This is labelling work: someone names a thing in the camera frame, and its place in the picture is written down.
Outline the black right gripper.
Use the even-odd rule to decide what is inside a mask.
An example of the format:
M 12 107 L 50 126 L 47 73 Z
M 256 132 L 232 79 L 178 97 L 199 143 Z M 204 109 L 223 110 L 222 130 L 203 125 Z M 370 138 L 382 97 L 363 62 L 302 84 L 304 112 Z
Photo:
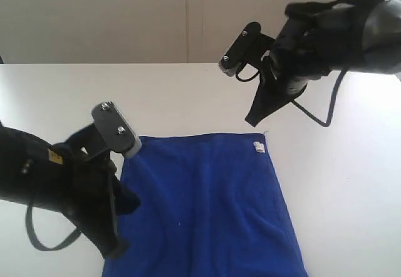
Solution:
M 287 105 L 308 82 L 303 63 L 305 54 L 297 49 L 264 48 L 260 55 L 261 76 L 245 121 L 252 127 Z

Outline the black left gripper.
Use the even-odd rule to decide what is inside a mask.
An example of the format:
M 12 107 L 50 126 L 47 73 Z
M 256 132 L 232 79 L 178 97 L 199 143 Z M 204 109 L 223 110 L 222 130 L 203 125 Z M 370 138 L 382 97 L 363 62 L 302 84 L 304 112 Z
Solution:
M 105 259 L 119 258 L 130 243 L 119 235 L 117 218 L 137 210 L 139 197 L 115 176 L 117 168 L 110 153 L 94 159 L 82 151 L 60 154 L 68 176 L 62 214 L 76 229 L 59 244 L 59 249 L 84 235 Z

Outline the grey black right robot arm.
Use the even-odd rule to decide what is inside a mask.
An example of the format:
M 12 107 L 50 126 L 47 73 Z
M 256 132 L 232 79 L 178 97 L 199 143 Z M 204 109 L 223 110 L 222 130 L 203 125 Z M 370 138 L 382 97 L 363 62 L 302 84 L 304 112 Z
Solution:
M 292 3 L 287 22 L 261 57 L 259 85 L 245 121 L 255 127 L 291 103 L 322 127 L 329 127 L 336 96 L 349 71 L 400 73 L 400 1 L 336 0 Z M 311 80 L 337 70 L 326 120 L 296 99 Z

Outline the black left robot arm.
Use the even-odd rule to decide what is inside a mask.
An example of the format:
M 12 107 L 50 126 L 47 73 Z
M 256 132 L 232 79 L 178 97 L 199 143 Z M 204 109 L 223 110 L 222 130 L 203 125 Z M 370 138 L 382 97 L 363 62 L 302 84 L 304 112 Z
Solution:
M 28 239 L 39 251 L 59 251 L 85 235 L 104 258 L 118 258 L 130 246 L 118 233 L 118 217 L 140 205 L 116 177 L 109 146 L 93 124 L 65 142 L 49 144 L 20 130 L 1 127 L 1 199 L 25 205 Z M 75 230 L 54 247 L 34 230 L 33 209 L 64 215 Z

